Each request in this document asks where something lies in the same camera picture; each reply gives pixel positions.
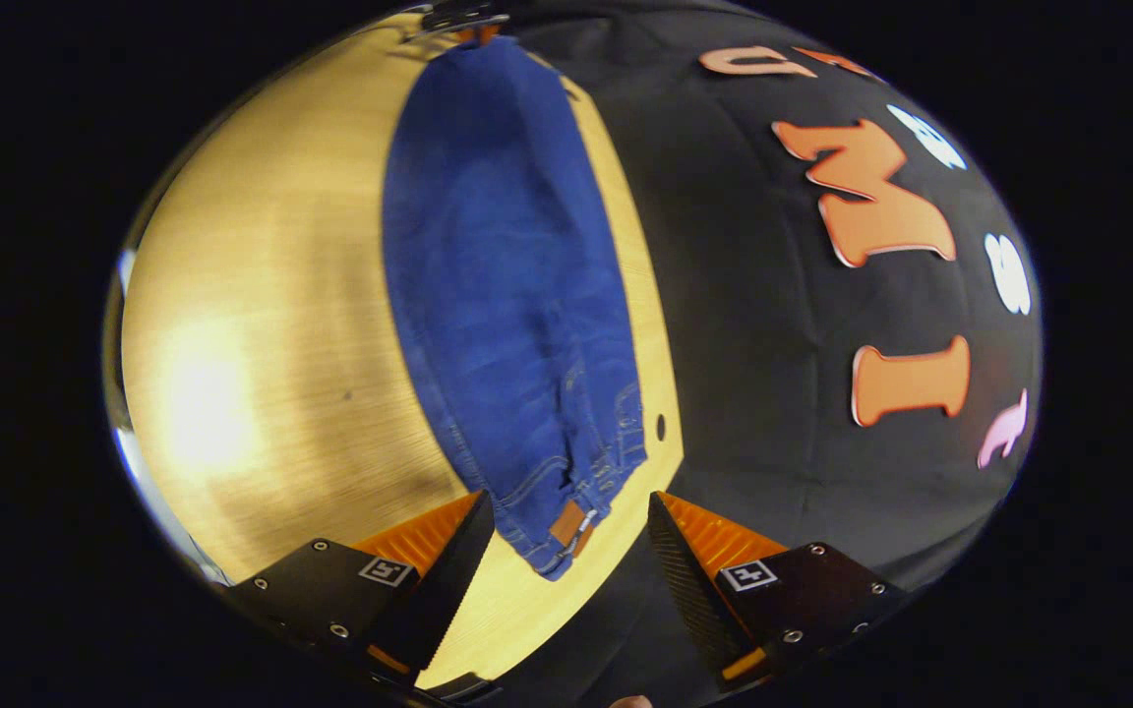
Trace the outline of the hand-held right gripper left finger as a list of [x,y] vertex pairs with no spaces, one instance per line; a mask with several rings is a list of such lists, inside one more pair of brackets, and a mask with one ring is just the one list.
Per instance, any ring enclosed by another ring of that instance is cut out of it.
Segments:
[[307,541],[228,597],[337,668],[412,686],[436,658],[494,532],[489,493],[480,491],[365,541]]

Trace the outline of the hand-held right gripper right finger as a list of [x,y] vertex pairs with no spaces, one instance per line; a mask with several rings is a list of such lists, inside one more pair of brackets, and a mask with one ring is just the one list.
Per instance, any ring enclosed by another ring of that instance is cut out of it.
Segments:
[[666,492],[647,532],[681,620],[721,689],[783,679],[898,613],[909,592],[830,544],[786,547]]

